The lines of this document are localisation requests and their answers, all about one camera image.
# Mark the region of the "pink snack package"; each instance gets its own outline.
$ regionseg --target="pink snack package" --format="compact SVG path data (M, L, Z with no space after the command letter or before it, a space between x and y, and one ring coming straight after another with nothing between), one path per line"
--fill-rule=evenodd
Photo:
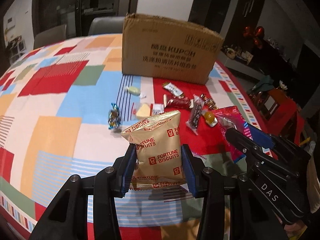
M215 117L217 118L220 124L221 133L223 135L225 143L230 148L231 158L233 162L236 163L239 160L241 160L243 157L245 157L245 155L227 141L226 135L225 135L226 130L229 128L235 128L245 136L252 139L250 129L248 126L246 128L244 127L246 121L242 117L241 113L238 110L238 107L236 106L228 106L225 108L212 110L212 112L214 113Z

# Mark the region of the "patchwork tablecloth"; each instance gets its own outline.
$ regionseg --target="patchwork tablecloth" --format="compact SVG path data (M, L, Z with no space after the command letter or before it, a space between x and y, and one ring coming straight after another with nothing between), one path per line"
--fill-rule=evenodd
M108 130L111 103L120 106L123 127L136 122L133 104L162 103L166 80L122 75L121 53L121 34L74 38L30 52L0 78L0 210L24 238L71 174L95 175L126 152L128 142ZM219 63L205 86L173 83L188 97L207 93L220 108L237 105L247 122L263 125ZM128 94L124 87L131 85L147 97ZM181 143L223 174L245 170L244 160L231 161L218 127L202 120L196 136L185 126L188 116L181 111ZM123 239L195 239L201 208L202 200L181 187L129 191L116 199ZM89 239L92 219L90 196Z

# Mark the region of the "gold snack wrapper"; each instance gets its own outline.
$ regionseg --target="gold snack wrapper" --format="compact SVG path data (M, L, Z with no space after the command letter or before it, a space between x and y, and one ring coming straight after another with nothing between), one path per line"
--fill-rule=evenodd
M153 115L121 132L136 144L137 165L130 189L155 189L184 184L179 137L180 112Z

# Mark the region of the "gray chair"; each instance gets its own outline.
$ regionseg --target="gray chair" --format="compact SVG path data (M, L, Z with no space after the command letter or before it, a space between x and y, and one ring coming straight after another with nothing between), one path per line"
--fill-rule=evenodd
M38 33L33 43L33 49L66 40L67 25L59 25L44 32Z
M124 17L110 16L93 19L88 35L122 33Z

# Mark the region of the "cardboard box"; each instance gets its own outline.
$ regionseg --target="cardboard box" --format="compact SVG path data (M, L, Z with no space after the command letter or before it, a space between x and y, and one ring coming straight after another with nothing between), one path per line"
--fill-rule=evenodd
M129 14L124 19L122 73L205 84L223 38L201 25Z

